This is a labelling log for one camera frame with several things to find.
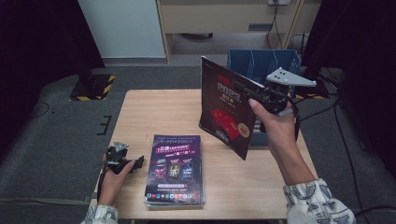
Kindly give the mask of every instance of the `book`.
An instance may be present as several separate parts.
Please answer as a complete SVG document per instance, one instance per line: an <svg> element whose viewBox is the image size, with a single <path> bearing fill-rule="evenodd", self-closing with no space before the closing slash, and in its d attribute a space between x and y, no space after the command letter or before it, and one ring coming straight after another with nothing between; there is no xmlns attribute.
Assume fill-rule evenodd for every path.
<svg viewBox="0 0 396 224"><path fill-rule="evenodd" d="M199 127L246 159L256 115L241 88L258 90L262 85L202 57L202 114Z"/></svg>
<svg viewBox="0 0 396 224"><path fill-rule="evenodd" d="M145 190L147 208L191 208L205 202L200 135L155 134Z"/></svg>

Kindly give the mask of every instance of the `yellow and black hazard tape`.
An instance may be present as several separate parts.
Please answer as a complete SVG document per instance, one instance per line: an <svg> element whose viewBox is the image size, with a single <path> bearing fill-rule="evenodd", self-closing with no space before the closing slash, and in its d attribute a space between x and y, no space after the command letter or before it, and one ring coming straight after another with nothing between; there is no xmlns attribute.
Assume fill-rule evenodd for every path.
<svg viewBox="0 0 396 224"><path fill-rule="evenodd" d="M104 100L107 97L108 92L111 89L111 85L113 84L114 78L116 78L116 76L113 76L113 75L109 76L107 84L106 84L102 94L95 95L95 96L80 95L80 96L76 96L76 97L71 97L70 100L71 101Z"/></svg>
<svg viewBox="0 0 396 224"><path fill-rule="evenodd" d="M295 94L296 99L327 99L329 96L327 94Z"/></svg>

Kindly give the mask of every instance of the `patterned sleeve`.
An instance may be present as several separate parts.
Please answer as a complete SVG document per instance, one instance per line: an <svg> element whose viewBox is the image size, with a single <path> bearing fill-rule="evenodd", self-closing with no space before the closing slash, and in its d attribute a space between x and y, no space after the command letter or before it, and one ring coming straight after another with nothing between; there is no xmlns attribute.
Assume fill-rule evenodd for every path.
<svg viewBox="0 0 396 224"><path fill-rule="evenodd" d="M81 224L117 224L119 212L110 205L91 206Z"/></svg>
<svg viewBox="0 0 396 224"><path fill-rule="evenodd" d="M288 223L356 224L355 216L332 196L323 179L285 186Z"/></svg>

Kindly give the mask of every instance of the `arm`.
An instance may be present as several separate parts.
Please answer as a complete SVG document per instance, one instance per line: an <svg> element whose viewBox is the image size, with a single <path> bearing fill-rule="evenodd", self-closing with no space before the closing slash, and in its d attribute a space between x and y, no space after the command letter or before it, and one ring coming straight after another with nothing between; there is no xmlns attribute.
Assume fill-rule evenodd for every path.
<svg viewBox="0 0 396 224"><path fill-rule="evenodd" d="M251 109L264 124L268 147L274 156L286 186L289 223L356 223L355 216L335 199L326 182L315 179L295 142L294 115L280 117L269 113L257 101Z"/></svg>
<svg viewBox="0 0 396 224"><path fill-rule="evenodd" d="M117 199L122 184L134 167L134 161L130 161L122 171L116 175L108 169L102 183L102 193L97 205L89 208L87 215L81 224L85 223L106 223L116 224L119 219L117 208L113 206Z"/></svg>

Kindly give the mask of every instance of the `blue crate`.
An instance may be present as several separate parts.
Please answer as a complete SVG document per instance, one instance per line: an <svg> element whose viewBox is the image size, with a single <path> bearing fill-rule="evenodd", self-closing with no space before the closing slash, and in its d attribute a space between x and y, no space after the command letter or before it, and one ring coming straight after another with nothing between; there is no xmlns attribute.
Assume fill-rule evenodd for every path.
<svg viewBox="0 0 396 224"><path fill-rule="evenodd" d="M277 68L300 74L301 61L294 49L230 49L227 68L231 71L265 85L265 78ZM294 97L294 87L290 88ZM266 133L260 132L257 120L250 140L251 146L267 146Z"/></svg>

